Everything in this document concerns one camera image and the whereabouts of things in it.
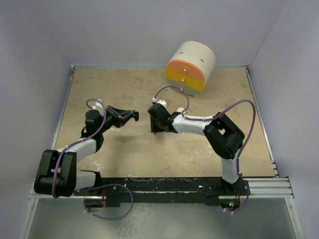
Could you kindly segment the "white earbud charging case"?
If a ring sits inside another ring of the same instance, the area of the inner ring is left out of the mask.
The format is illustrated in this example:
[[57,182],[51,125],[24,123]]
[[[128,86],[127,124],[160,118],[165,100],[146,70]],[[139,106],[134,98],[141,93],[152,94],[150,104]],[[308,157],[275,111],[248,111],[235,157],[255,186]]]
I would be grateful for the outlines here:
[[176,111],[181,113],[181,112],[184,111],[184,108],[180,107],[180,108],[178,108]]

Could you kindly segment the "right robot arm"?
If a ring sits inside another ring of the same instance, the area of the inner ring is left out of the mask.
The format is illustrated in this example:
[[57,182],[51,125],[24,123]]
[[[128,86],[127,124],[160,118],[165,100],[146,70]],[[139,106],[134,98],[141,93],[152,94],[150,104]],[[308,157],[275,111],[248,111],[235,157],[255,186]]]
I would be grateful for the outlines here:
[[160,103],[154,103],[148,113],[151,119],[151,132],[193,133],[205,136],[222,163],[222,191],[233,195],[239,190],[238,156],[245,135],[225,114],[208,120],[196,117],[194,120],[180,112],[170,114]]

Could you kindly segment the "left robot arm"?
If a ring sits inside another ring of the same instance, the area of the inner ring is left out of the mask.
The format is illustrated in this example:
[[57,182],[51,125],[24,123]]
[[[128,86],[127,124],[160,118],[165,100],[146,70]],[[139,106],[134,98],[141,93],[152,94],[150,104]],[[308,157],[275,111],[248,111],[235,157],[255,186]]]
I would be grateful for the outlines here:
[[93,106],[85,114],[85,126],[78,141],[42,153],[34,182],[34,191],[53,198],[69,197],[74,191],[85,188],[91,195],[101,193],[103,184],[94,171],[77,172],[77,163],[98,152],[104,142],[103,133],[111,127],[120,128],[130,119],[139,120],[139,112],[120,110],[111,106]]

